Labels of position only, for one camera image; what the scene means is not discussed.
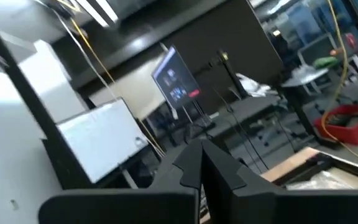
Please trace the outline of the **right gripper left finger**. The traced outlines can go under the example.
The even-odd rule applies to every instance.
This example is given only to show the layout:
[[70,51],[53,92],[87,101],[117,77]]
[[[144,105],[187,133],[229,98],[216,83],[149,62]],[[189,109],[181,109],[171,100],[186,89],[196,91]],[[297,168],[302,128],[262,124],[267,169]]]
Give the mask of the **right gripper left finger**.
[[67,190],[39,208],[39,224],[200,224],[200,139],[167,154],[146,189]]

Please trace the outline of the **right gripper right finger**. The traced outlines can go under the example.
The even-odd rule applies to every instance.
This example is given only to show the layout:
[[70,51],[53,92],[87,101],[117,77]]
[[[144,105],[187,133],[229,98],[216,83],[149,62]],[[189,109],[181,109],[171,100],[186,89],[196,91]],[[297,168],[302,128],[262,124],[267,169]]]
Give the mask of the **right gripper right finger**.
[[[203,142],[210,224],[358,224],[358,165],[306,148],[259,175]],[[321,171],[353,189],[287,190]]]

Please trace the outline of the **clear plastic bag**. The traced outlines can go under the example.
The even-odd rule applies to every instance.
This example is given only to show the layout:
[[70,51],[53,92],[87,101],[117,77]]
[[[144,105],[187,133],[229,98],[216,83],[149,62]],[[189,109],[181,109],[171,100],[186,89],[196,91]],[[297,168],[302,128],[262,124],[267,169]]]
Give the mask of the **clear plastic bag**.
[[353,189],[344,180],[333,176],[328,171],[321,171],[310,180],[287,184],[285,187],[287,190]]

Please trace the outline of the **white board panel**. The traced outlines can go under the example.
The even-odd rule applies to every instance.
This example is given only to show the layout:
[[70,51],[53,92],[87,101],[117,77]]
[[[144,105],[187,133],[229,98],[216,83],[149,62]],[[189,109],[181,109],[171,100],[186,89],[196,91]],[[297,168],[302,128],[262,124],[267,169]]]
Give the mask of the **white board panel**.
[[57,125],[92,184],[149,145],[123,98]]

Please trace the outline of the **large red plastic bin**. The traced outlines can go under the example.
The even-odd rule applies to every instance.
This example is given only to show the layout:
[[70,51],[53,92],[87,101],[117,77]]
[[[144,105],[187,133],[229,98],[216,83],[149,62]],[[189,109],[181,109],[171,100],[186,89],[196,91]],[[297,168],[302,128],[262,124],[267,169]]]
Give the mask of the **large red plastic bin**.
[[[355,115],[356,113],[358,113],[358,105],[341,105],[331,110],[328,113],[328,118],[333,115]],[[326,124],[326,129],[329,134],[332,134],[338,138],[338,140],[344,143],[358,145],[358,123],[352,126]]]

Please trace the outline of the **black room table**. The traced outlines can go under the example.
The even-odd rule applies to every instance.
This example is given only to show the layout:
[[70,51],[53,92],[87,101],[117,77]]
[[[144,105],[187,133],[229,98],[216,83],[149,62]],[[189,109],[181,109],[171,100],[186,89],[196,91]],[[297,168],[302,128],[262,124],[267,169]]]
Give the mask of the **black room table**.
[[217,110],[219,115],[213,119],[216,125],[208,134],[213,138],[226,138],[237,132],[244,132],[251,124],[271,113],[277,103],[277,96],[266,96],[248,97],[221,106]]

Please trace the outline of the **white crumpled sheet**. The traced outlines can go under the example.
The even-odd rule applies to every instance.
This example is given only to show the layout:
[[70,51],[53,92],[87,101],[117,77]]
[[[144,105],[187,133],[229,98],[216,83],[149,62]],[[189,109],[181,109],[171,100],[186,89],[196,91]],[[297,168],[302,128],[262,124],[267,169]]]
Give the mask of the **white crumpled sheet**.
[[239,79],[243,89],[247,92],[248,95],[252,97],[265,97],[267,95],[277,94],[277,92],[270,86],[260,84],[243,74],[236,73],[236,76]]

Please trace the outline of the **grey round table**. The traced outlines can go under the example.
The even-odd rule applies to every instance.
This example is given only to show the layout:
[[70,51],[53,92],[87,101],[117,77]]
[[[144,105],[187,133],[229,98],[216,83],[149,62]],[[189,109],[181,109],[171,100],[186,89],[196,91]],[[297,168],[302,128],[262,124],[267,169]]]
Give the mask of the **grey round table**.
[[295,87],[295,86],[302,86],[308,83],[311,83],[313,80],[327,74],[329,72],[328,68],[323,68],[319,70],[315,70],[314,72],[306,72],[300,75],[296,75],[288,79],[286,82],[282,83],[282,87]]

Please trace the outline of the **lit computer monitor screen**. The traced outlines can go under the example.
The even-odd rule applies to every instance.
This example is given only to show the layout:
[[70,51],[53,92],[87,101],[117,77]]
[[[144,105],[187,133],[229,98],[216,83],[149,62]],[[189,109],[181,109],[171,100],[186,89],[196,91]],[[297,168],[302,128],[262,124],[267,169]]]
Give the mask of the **lit computer monitor screen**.
[[174,45],[152,73],[152,78],[173,109],[185,106],[201,93],[195,77]]

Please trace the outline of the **black stand pole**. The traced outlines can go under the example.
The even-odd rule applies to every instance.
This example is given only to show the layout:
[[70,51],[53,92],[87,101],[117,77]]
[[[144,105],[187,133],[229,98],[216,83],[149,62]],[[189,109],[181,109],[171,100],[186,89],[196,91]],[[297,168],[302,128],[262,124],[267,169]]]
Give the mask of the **black stand pole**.
[[229,78],[233,82],[234,88],[239,94],[240,99],[249,97],[249,94],[245,91],[244,87],[241,85],[240,80],[238,79],[234,69],[231,67],[231,64],[229,63],[228,54],[225,51],[219,49],[217,50],[217,57],[218,57],[218,65],[222,65],[227,71]]

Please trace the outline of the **green cloth bundle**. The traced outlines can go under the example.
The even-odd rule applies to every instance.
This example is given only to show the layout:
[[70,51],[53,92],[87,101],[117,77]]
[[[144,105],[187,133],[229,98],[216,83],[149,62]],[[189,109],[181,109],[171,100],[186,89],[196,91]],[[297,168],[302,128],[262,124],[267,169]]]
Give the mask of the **green cloth bundle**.
[[324,68],[332,68],[339,63],[339,59],[333,56],[317,58],[313,62],[313,67],[317,70]]

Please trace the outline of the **dark partition panel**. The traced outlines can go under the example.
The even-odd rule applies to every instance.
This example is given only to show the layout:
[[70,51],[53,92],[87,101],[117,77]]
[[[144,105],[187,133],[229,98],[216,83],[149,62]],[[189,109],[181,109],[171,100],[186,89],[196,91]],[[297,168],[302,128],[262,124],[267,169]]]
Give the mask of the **dark partition panel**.
[[197,72],[215,58],[228,54],[231,68],[259,83],[278,80],[283,62],[247,0],[227,0],[164,39],[174,45],[188,68]]

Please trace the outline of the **ceiling light panel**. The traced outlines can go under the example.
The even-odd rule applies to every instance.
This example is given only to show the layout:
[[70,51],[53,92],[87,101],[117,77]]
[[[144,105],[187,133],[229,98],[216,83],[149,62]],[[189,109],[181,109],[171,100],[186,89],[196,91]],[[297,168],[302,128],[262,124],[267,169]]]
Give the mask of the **ceiling light panel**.
[[75,0],[99,25],[115,27],[119,21],[117,14],[107,0]]

